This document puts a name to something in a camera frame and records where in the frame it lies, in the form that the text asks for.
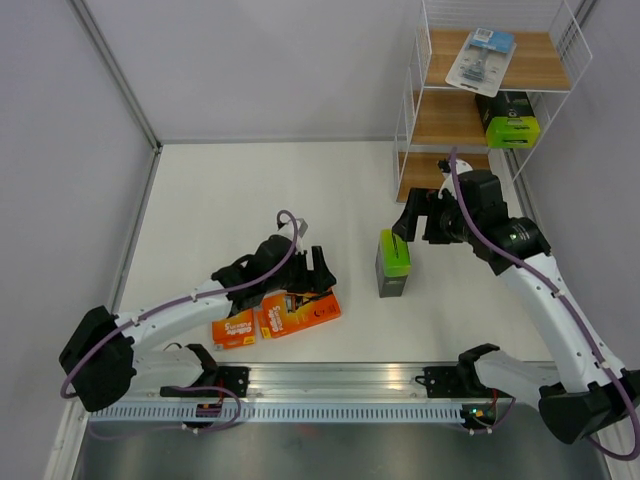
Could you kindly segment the orange razor box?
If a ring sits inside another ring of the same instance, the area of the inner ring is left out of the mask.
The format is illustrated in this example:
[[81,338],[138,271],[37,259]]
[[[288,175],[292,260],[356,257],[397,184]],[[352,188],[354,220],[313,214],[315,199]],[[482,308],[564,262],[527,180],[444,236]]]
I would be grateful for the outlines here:
[[253,310],[245,310],[233,317],[214,321],[211,324],[211,335],[216,351],[254,345],[256,329]]
[[332,290],[322,294],[283,292],[264,298],[254,318],[263,339],[277,339],[336,320],[341,314]]

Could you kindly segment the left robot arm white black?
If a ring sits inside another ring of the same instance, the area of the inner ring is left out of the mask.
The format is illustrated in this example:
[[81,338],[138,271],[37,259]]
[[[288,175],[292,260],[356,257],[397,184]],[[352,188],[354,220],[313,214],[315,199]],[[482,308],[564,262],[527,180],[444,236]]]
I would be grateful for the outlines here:
[[182,297],[133,312],[98,306],[85,313],[59,355],[66,374],[60,395],[79,399],[91,413],[134,393],[215,396],[223,386],[220,367],[203,345],[164,351],[161,344],[251,310],[270,294],[318,298],[336,283],[321,247],[304,250],[292,235],[273,234]]

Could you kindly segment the green black razor box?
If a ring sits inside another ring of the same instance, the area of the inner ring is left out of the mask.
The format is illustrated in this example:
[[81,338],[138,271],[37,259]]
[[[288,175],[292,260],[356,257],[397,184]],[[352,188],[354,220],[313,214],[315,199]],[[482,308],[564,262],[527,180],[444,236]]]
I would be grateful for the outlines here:
[[400,297],[411,271],[411,258],[408,244],[391,229],[380,232],[375,268],[379,297]]
[[526,92],[499,91],[475,95],[475,104],[491,149],[531,149],[541,129]]

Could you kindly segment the blue clear razor blister pack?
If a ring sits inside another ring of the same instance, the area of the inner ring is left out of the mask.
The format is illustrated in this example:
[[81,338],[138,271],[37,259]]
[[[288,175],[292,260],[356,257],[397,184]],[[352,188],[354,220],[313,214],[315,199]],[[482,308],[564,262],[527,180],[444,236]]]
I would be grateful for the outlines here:
[[445,82],[455,88],[494,98],[516,48],[514,34],[478,27],[467,36]]

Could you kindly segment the aluminium corner post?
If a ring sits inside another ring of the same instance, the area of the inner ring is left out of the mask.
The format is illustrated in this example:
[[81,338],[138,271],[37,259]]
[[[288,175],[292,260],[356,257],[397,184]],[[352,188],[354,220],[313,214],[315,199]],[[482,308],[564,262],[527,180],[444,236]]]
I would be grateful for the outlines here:
[[104,66],[106,73],[113,82],[119,96],[123,100],[134,124],[139,129],[146,143],[154,153],[162,148],[162,142],[154,131],[147,115],[145,114],[136,94],[134,93],[124,71],[109,45],[97,19],[91,11],[89,4],[84,0],[69,0],[67,5],[84,31],[89,43]]

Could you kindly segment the aluminium rail frame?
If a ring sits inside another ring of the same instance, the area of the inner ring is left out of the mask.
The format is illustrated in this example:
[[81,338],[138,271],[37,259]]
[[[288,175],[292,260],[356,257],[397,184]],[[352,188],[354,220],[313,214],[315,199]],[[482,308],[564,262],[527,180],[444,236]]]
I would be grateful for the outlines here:
[[[189,388],[211,387],[233,368],[218,364],[199,345],[188,345],[171,351],[152,351],[129,361],[119,359],[106,366],[96,362],[81,362],[71,369],[63,381],[60,395],[78,397],[90,411],[104,409],[120,399],[144,394],[178,397],[181,383]],[[288,388],[320,390],[349,389],[375,382],[381,374],[381,384],[401,384],[408,381],[402,366],[373,363],[346,364],[269,364],[276,380]],[[519,361],[501,350],[480,356],[462,357],[458,364],[429,367],[431,370],[449,369],[448,378],[454,386],[447,387],[446,398],[480,397],[485,390],[496,389],[513,394],[535,406],[546,395],[545,389],[564,389],[568,394],[587,394],[597,389],[615,388],[620,373],[612,366],[592,361],[571,370],[558,365],[555,370]]]

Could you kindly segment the orange razor box front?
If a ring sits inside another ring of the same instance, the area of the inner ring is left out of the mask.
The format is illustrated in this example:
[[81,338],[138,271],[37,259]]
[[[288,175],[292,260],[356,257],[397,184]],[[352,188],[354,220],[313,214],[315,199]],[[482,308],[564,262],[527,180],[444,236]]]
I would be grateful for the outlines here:
[[211,335],[216,351],[254,345],[256,329],[253,310],[245,310],[233,317],[214,321],[211,324]]

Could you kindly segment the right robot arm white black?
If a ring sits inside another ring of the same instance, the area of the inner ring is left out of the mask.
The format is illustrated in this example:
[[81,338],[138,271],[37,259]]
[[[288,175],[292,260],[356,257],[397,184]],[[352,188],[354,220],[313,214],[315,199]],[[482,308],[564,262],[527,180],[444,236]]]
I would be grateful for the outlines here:
[[521,298],[555,365],[534,367],[485,343],[458,357],[463,392],[478,397],[494,389],[531,406],[565,444],[624,419],[639,430],[638,371],[616,357],[575,305],[536,223],[509,215],[497,176],[471,170],[448,177],[440,189],[411,188],[393,233],[413,241],[419,218],[426,220],[423,240],[470,245]]

